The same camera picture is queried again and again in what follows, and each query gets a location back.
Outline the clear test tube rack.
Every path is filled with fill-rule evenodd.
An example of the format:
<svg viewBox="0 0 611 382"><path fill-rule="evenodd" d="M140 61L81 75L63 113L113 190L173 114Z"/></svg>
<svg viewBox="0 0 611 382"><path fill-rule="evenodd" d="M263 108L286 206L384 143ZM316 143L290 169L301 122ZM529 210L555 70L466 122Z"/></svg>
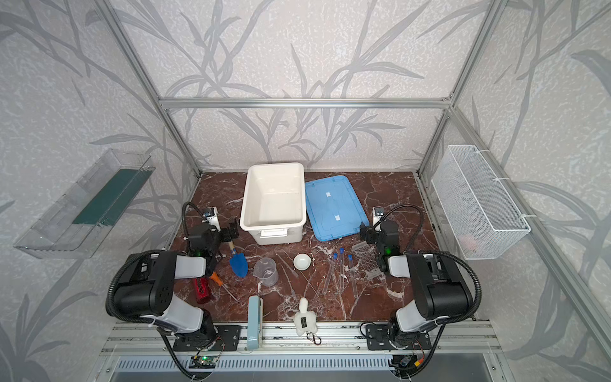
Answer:
<svg viewBox="0 0 611 382"><path fill-rule="evenodd" d="M377 251L373 245L366 242L355 244L351 249L351 254L356 259L358 270L364 272L367 280L384 276L377 264Z"/></svg>

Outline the clear plastic measuring beaker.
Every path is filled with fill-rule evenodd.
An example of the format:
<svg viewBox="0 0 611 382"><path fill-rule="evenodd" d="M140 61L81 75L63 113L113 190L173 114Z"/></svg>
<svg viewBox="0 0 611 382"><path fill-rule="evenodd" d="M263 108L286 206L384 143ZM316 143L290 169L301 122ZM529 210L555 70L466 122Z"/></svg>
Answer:
<svg viewBox="0 0 611 382"><path fill-rule="evenodd" d="M258 260L254 266L253 274L265 287L273 287L278 282L277 265L271 258L262 258Z"/></svg>

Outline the white plastic storage bin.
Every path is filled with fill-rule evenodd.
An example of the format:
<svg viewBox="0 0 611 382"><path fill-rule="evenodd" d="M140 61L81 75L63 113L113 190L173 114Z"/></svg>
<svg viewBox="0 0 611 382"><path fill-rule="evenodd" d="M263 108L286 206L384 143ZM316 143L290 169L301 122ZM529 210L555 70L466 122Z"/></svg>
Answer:
<svg viewBox="0 0 611 382"><path fill-rule="evenodd" d="M259 245L293 244L306 223L304 166L298 162L249 168L240 227Z"/></svg>

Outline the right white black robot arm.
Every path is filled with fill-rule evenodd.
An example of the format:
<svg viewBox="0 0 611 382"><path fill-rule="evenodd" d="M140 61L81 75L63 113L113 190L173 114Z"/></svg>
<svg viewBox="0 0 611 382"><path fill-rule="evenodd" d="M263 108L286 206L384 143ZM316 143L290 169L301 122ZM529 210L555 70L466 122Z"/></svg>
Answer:
<svg viewBox="0 0 611 382"><path fill-rule="evenodd" d="M481 283L463 259L447 251L401 251L394 221L362 224L360 237L376 247L376 263L382 272L411 281L413 300L389 320L390 340L398 342L462 322L477 312L483 297Z"/></svg>

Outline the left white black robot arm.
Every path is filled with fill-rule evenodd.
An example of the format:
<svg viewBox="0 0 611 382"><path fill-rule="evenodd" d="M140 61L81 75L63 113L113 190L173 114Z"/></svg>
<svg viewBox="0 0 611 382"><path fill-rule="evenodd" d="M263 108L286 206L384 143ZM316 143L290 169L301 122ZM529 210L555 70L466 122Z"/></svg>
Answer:
<svg viewBox="0 0 611 382"><path fill-rule="evenodd" d="M187 241L192 253L150 250L132 254L111 280L106 297L107 313L124 322L157 326L161 334L172 334L205 344L217 339L218 331L207 310L194 307L174 294L176 279L213 279L220 261L219 246L239 236L237 223L218 229L200 226Z"/></svg>

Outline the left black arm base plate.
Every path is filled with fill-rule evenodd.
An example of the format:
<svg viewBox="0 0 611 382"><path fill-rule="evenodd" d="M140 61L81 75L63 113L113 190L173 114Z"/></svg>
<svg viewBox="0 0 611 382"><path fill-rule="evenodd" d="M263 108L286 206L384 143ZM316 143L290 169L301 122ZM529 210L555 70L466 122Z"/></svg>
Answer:
<svg viewBox="0 0 611 382"><path fill-rule="evenodd" d="M204 334L201 331L190 334L178 334L173 344L173 351L179 353L237 351L242 326L219 325L215 326L215 330L216 333L212 334Z"/></svg>

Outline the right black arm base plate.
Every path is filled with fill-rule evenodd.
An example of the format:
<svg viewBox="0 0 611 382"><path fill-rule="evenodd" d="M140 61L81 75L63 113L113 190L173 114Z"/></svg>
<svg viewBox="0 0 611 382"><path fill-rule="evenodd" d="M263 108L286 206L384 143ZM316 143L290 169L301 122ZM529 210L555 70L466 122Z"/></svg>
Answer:
<svg viewBox="0 0 611 382"><path fill-rule="evenodd" d="M368 350L430 350L431 338L427 333L398 331L391 332L386 324L365 322L360 327L361 335L367 342Z"/></svg>

